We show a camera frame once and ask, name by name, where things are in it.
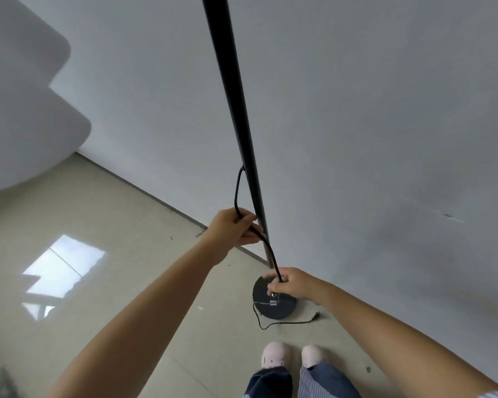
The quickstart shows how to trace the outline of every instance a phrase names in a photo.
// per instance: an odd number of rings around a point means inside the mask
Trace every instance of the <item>black metal pole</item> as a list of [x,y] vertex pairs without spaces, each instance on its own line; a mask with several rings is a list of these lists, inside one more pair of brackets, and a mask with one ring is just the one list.
[[[210,35],[212,36],[212,43],[214,45],[214,51],[216,52],[219,71],[230,108],[232,124],[234,124],[238,146],[242,155],[242,163],[245,167],[245,174],[253,200],[254,211],[269,240],[266,214],[264,212],[258,171],[256,169],[256,160],[254,159],[253,141],[251,140],[249,119],[247,118],[247,109],[245,107],[242,78],[240,77],[234,35],[230,22],[229,5],[227,0],[203,0],[203,5],[205,7],[206,20],[209,24]],[[267,248],[266,256],[268,258],[269,266],[273,267]]]

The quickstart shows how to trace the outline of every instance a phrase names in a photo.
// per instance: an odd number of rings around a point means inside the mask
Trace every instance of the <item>human hand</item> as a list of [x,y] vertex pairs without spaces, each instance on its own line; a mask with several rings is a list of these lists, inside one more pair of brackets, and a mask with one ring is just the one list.
[[216,214],[208,229],[201,238],[201,243],[211,246],[218,254],[218,262],[222,261],[227,253],[238,246],[258,243],[260,238],[249,227],[253,226],[264,237],[264,229],[257,223],[256,215],[251,211],[240,208],[244,217],[240,219],[234,208],[222,210]]
[[299,268],[280,267],[279,272],[283,282],[279,282],[277,272],[274,269],[270,269],[262,275],[262,278],[274,278],[273,281],[268,284],[268,295],[271,295],[273,292],[290,294],[293,297],[312,300],[314,303],[320,304],[319,301],[317,301],[317,292],[320,291],[327,282],[307,274]]

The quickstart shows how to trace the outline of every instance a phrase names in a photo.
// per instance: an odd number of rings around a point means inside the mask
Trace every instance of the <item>round black base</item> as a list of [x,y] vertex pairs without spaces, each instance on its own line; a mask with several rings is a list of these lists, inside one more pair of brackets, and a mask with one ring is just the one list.
[[272,300],[277,300],[277,297],[268,296],[268,283],[272,280],[273,278],[264,279],[262,277],[256,280],[253,287],[253,302],[263,316],[272,320],[282,320],[293,312],[297,299],[289,294],[280,294],[280,300],[275,306],[259,304],[259,302],[269,303]]

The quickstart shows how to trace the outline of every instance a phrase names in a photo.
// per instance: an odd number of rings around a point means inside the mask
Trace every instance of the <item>foot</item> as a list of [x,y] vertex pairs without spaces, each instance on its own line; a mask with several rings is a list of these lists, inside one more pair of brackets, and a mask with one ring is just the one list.
[[290,348],[284,342],[271,342],[262,352],[262,368],[288,367],[291,357]]
[[315,345],[307,345],[300,353],[303,361],[303,366],[309,369],[325,360],[323,350]]

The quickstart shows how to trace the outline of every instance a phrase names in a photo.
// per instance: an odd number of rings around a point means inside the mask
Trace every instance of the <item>tile floor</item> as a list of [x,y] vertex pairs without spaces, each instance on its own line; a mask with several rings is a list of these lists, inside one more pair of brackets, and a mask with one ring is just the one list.
[[[21,392],[42,396],[99,329],[200,233],[78,155],[1,192],[0,363]],[[400,396],[328,314],[312,324],[260,330],[251,290],[265,269],[233,250],[213,270],[141,396],[242,396],[263,347],[274,340],[298,352],[308,343],[328,348],[364,398]],[[294,315],[305,320],[315,310],[306,302]]]

